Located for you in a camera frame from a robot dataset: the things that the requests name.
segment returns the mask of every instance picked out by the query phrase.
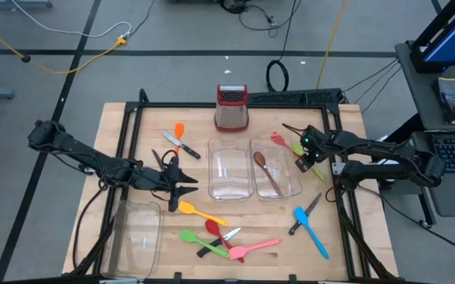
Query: black knife handle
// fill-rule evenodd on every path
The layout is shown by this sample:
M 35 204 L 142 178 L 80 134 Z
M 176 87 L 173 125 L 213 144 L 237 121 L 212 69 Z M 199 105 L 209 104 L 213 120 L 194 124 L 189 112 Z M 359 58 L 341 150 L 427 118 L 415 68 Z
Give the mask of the black knife handle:
M 194 157 L 194 158 L 196 158 L 196 159 L 201 159 L 201 155 L 197 154 L 194 150 L 192 150 L 191 148 L 189 148 L 187 145 L 182 144 L 181 147 L 182 147 L 187 153 L 189 153 L 190 155 L 192 155 L 192 157 Z
M 214 241 L 212 241 L 212 242 L 210 243 L 210 245 L 212 245 L 212 246 L 214 246 L 214 247 L 219 246 L 219 245 L 221 245 L 221 244 L 222 244 L 222 240 L 219 239 L 219 238 L 216 239 L 216 240 L 214 240 Z M 207 253 L 209 253 L 209 252 L 211 252 L 211 250 L 210 250 L 209 248 L 204 247 L 204 248 L 202 248 L 201 250 L 199 250 L 199 251 L 196 253 L 196 255 L 197 255 L 198 257 L 203 257 L 205 254 L 207 254 Z
M 300 227 L 300 222 L 297 221 L 295 224 L 293 224 L 292 228 L 290 228 L 289 235 L 293 236 L 296 233 L 296 230 L 299 229 Z

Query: yellow cable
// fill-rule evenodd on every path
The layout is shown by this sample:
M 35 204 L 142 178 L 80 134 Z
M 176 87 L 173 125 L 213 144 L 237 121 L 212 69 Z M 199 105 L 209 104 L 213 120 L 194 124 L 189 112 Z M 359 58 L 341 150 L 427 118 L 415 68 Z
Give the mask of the yellow cable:
M 341 21 L 341 17 L 343 16 L 343 12 L 345 11 L 346 1 L 347 0 L 343 0 L 343 3 L 341 4 L 341 11 L 339 12 L 338 18 L 336 20 L 336 24 L 334 25 L 334 29 L 332 30 L 332 33 L 330 34 L 329 45 L 327 46 L 327 51 L 325 52 L 325 57 L 323 58 L 322 68 L 320 69 L 320 74 L 319 74 L 319 80 L 316 82 L 317 89 L 320 86 L 320 81 L 322 79 L 323 70 L 325 69 L 325 62 L 327 61 L 327 57 L 329 57 L 329 51 L 330 51 L 330 48 L 332 47 L 332 42 L 334 41 L 334 37 L 336 36 L 336 31 L 338 30 L 339 22 Z
M 50 73 L 53 73 L 53 74 L 70 74 L 70 73 L 76 72 L 76 71 L 78 71 L 80 69 L 83 69 L 85 66 L 87 66 L 89 63 L 93 62 L 95 59 L 100 58 L 101 56 L 103 56 L 105 54 L 109 54 L 112 50 L 114 50 L 119 45 L 120 45 L 119 42 L 115 43 L 115 45 L 113 45 L 109 50 L 104 51 L 103 53 L 96 55 L 95 57 L 93 57 L 93 58 L 89 59 L 87 62 L 85 62 L 82 66 L 80 66 L 78 68 L 75 68 L 75 69 L 72 69 L 70 71 L 55 71 L 55 70 L 49 69 L 46 66 L 43 66 L 43 65 L 39 64 L 38 62 L 31 62 L 31 63 L 34 66 L 37 66 L 37 67 L 39 67 L 39 68 L 41 68 L 41 69 L 43 69 L 45 71 L 48 71 Z
M 9 50 L 11 50 L 14 54 L 16 54 L 18 57 L 20 58 L 24 58 L 25 56 L 18 52 L 15 48 L 11 47 L 8 43 L 6 43 L 3 39 L 0 38 L 0 43 L 2 43 L 6 48 L 8 48 Z M 115 48 L 117 48 L 118 46 L 120 45 L 125 45 L 127 43 L 127 41 L 125 39 L 122 39 L 122 38 L 117 38 L 117 42 L 109 49 L 109 50 L 106 50 L 104 52 L 102 52 L 101 54 L 98 54 L 96 55 L 95 57 L 89 59 L 87 62 L 85 62 L 82 66 L 78 67 L 78 68 L 75 68 L 73 70 L 69 70 L 69 71 L 55 71 L 55 70 L 52 70 L 44 65 L 41 65 L 39 64 L 38 62 L 31 62 L 34 66 L 36 67 L 39 67 L 45 71 L 48 71 L 50 73 L 53 73 L 53 74 L 70 74 L 70 73 L 74 73 L 80 69 L 83 69 L 85 68 L 85 66 L 87 66 L 89 63 L 93 62 L 95 59 L 97 58 L 100 58 L 102 57 L 103 55 L 106 55 L 106 54 L 109 54 L 112 50 L 114 50 Z

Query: kitchen knife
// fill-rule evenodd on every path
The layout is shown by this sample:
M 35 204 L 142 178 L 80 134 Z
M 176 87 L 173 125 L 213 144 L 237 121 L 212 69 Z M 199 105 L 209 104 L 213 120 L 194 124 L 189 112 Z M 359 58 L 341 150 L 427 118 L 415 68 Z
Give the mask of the kitchen knife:
M 316 204 L 320 201 L 320 197 L 322 197 L 322 193 L 320 193 L 317 197 L 315 197 L 315 199 L 313 200 L 313 202 L 311 202 L 311 204 L 308 206 L 308 208 L 306 208 L 306 215 L 309 216 L 309 214 L 311 213 L 311 211 L 313 210 L 313 208 L 315 208 Z M 296 233 L 296 230 L 299 229 L 300 227 L 300 222 L 297 221 L 293 226 L 292 228 L 290 228 L 290 231 L 289 231 L 289 235 L 290 236 L 293 236 L 295 233 Z
M 189 153 L 192 157 L 194 157 L 196 159 L 201 159 L 201 155 L 197 154 L 197 152 L 195 152 L 194 150 L 189 148 L 187 145 L 183 144 L 175 136 L 171 135 L 171 133 L 168 133 L 167 131 L 163 130 L 162 131 L 162 135 L 164 135 L 164 137 L 167 138 L 167 140 L 171 141 L 171 143 L 173 143 L 173 144 L 177 145 L 178 147 L 181 147 L 182 149 L 184 149 L 184 151 Z
M 241 227 L 239 227 L 239 228 L 237 228 L 237 229 L 234 229 L 234 230 L 228 232 L 228 233 L 227 233 L 226 235 L 224 235 L 223 237 L 224 237 L 224 239 L 225 239 L 226 241 L 228 241 L 228 240 L 232 239 L 232 238 L 237 234 L 237 232 L 239 232 L 240 230 L 241 230 Z M 214 240 L 214 241 L 212 241 L 212 242 L 210 243 L 210 245 L 212 245 L 212 246 L 214 246 L 214 247 L 216 247 L 216 246 L 218 246 L 218 245 L 221 245 L 221 244 L 222 244 L 222 240 L 221 240 L 220 238 L 218 238 L 218 239 L 216 239 L 216 240 Z M 209 248 L 202 248 L 201 250 L 199 250 L 199 251 L 196 253 L 196 255 L 197 255 L 198 257 L 203 257 L 205 254 L 209 253 L 210 251 L 211 251 L 211 250 L 210 250 Z

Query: cheese grater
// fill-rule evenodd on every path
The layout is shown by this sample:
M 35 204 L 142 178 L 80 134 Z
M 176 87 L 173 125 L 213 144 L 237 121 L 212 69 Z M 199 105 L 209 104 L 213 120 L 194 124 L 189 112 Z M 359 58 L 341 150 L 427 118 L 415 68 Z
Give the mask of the cheese grater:
M 247 86 L 217 87 L 214 125 L 219 131 L 236 132 L 248 127 Z

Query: red spoon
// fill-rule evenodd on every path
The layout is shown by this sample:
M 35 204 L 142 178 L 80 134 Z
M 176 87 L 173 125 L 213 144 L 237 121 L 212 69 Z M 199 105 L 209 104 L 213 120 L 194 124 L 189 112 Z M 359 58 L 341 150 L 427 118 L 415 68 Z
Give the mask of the red spoon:
M 224 239 L 222 233 L 220 233 L 220 228 L 218 227 L 218 224 L 215 221 L 206 220 L 206 223 L 204 225 L 206 226 L 206 230 L 208 231 L 208 233 L 219 237 L 228 249 L 231 249 L 233 247 L 232 245 L 230 245 L 228 241 L 226 241 L 226 239 Z M 238 258 L 237 260 L 239 260 L 241 263 L 244 263 L 243 258 Z

